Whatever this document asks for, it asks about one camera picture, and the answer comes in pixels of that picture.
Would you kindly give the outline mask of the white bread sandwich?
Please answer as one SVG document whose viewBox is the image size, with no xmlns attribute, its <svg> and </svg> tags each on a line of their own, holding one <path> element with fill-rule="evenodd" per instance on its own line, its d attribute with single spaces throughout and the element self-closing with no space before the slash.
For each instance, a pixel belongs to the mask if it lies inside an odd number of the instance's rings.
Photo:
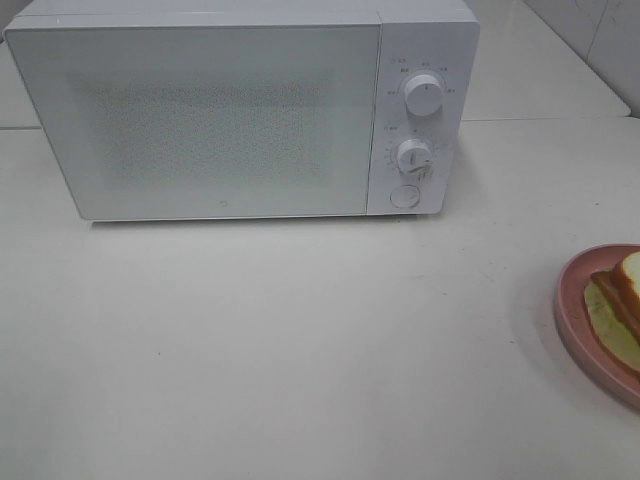
<svg viewBox="0 0 640 480">
<path fill-rule="evenodd" d="M 621 368 L 639 376 L 639 252 L 591 274 L 584 289 L 591 330 Z"/>
</svg>

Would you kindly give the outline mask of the round white door button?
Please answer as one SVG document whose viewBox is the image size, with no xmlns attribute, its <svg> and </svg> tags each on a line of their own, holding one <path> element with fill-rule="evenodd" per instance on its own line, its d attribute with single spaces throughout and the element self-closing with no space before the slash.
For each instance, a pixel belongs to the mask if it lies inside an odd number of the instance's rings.
<svg viewBox="0 0 640 480">
<path fill-rule="evenodd" d="M 390 194 L 390 202 L 399 209 L 414 208 L 420 202 L 420 190 L 414 185 L 402 185 Z"/>
</svg>

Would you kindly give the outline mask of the lower white timer knob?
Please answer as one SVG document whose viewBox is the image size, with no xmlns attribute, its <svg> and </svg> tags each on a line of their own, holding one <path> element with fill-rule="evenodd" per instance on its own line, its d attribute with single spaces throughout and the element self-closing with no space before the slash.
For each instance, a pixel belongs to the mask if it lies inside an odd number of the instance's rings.
<svg viewBox="0 0 640 480">
<path fill-rule="evenodd" d="M 402 174 L 420 175 L 431 166 L 434 148 L 427 140 L 408 139 L 398 145 L 395 157 Z"/>
</svg>

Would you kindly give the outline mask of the upper white power knob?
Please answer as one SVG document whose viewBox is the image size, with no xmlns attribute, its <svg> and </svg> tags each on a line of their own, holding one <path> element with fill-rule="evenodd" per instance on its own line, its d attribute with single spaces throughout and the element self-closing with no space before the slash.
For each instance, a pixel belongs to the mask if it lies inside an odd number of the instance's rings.
<svg viewBox="0 0 640 480">
<path fill-rule="evenodd" d="M 444 86 L 432 73 L 420 73 L 409 78 L 403 88 L 405 105 L 416 116 L 434 114 L 443 103 Z"/>
</svg>

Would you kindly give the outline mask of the white microwave door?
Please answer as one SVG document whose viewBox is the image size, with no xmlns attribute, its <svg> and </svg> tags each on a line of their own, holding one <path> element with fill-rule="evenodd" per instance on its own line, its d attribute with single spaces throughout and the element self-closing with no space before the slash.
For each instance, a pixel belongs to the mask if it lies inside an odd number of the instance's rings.
<svg viewBox="0 0 640 480">
<path fill-rule="evenodd" d="M 361 214 L 379 30 L 14 30 L 81 217 Z"/>
</svg>

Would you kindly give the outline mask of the pink round plate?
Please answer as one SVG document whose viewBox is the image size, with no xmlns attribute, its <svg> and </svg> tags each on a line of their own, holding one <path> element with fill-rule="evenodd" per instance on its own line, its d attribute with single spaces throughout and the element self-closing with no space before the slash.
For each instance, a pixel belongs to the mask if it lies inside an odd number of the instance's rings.
<svg viewBox="0 0 640 480">
<path fill-rule="evenodd" d="M 637 244 L 606 244 L 580 252 L 562 268 L 554 293 L 556 329 L 568 353 L 594 383 L 634 408 L 639 407 L 639 376 L 614 360 L 597 340 L 584 289 L 592 273 L 638 250 Z"/>
</svg>

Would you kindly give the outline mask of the white microwave oven body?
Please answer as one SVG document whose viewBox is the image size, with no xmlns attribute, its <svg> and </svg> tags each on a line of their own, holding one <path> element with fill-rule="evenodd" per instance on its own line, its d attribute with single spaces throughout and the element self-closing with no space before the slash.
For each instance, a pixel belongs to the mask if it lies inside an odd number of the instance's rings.
<svg viewBox="0 0 640 480">
<path fill-rule="evenodd" d="M 379 30 L 365 211 L 205 219 L 437 213 L 444 201 L 480 32 L 476 17 L 462 1 L 34 1 L 10 21 L 4 37 L 19 72 L 7 39 L 14 30 L 364 25 Z M 420 73 L 434 74 L 444 86 L 442 106 L 427 117 L 411 114 L 403 95 L 406 81 Z M 396 149 L 408 139 L 427 140 L 434 148 L 431 166 L 420 175 L 404 175 L 396 164 Z M 419 188 L 420 202 L 414 208 L 399 209 L 390 202 L 391 192 L 402 185 Z"/>
</svg>

